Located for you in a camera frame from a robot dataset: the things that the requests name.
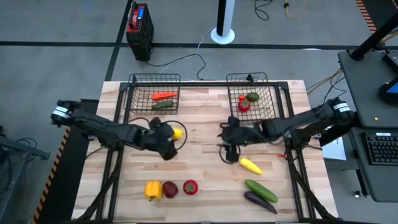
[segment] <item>orange carrot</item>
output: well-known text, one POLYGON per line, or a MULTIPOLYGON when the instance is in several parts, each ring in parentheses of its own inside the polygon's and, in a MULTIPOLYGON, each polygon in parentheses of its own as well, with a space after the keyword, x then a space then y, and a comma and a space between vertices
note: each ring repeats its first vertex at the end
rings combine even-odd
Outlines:
POLYGON ((173 96, 177 96, 177 94, 176 93, 154 93, 154 94, 152 94, 152 100, 159 101, 159 100, 171 98, 173 96))

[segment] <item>lemon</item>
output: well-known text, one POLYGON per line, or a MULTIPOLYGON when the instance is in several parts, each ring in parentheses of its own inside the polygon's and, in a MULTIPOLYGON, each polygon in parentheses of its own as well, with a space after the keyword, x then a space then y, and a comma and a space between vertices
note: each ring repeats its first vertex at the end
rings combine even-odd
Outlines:
POLYGON ((173 128, 174 134, 172 136, 173 140, 179 140, 183 135, 184 132, 181 129, 173 128))

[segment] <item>computer keyboard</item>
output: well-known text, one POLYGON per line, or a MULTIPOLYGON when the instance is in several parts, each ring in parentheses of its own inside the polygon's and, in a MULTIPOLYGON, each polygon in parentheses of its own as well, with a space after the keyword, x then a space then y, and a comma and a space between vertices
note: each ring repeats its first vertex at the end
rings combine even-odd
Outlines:
POLYGON ((364 133, 362 138, 371 165, 398 166, 398 135, 377 136, 364 133))

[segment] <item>orange and black tape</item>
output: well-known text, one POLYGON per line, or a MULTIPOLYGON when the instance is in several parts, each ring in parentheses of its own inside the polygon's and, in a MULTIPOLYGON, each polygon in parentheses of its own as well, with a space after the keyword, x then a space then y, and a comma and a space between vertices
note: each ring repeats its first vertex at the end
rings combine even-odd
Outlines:
POLYGON ((65 134, 63 135, 61 145, 58 148, 58 153, 55 156, 54 163, 51 167, 51 172, 50 172, 49 178, 47 179, 47 182, 45 183, 44 190, 43 190, 42 196, 40 198, 39 205, 36 208, 36 213, 33 216, 32 224, 36 224, 39 221, 40 213, 43 209, 45 199, 46 199, 47 195, 49 194, 49 189, 51 187, 51 183, 54 179, 55 172, 57 171, 58 164, 60 163, 60 160, 61 160, 62 151, 65 148, 65 145, 67 143, 67 140, 69 137, 69 132, 70 132, 70 127, 67 127, 67 130, 65 131, 65 134))
POLYGON ((362 13, 363 18, 365 19, 369 29, 371 30, 372 34, 376 31, 376 26, 374 26, 374 23, 369 16, 368 10, 366 9, 365 5, 363 4, 362 0, 356 0, 356 4, 359 7, 359 10, 362 13))

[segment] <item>green vegetable in basket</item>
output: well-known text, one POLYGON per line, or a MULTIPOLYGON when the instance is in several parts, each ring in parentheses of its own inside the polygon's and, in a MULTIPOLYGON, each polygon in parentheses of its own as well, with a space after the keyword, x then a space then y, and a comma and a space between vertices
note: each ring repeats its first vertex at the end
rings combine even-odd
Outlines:
POLYGON ((161 109, 165 109, 165 108, 170 108, 173 107, 174 103, 172 100, 169 101, 164 101, 164 102, 160 102, 155 104, 154 106, 152 106, 152 110, 161 110, 161 109))
POLYGON ((256 102, 259 98, 260 96, 257 93, 248 93, 246 95, 246 99, 248 99, 249 102, 256 102))

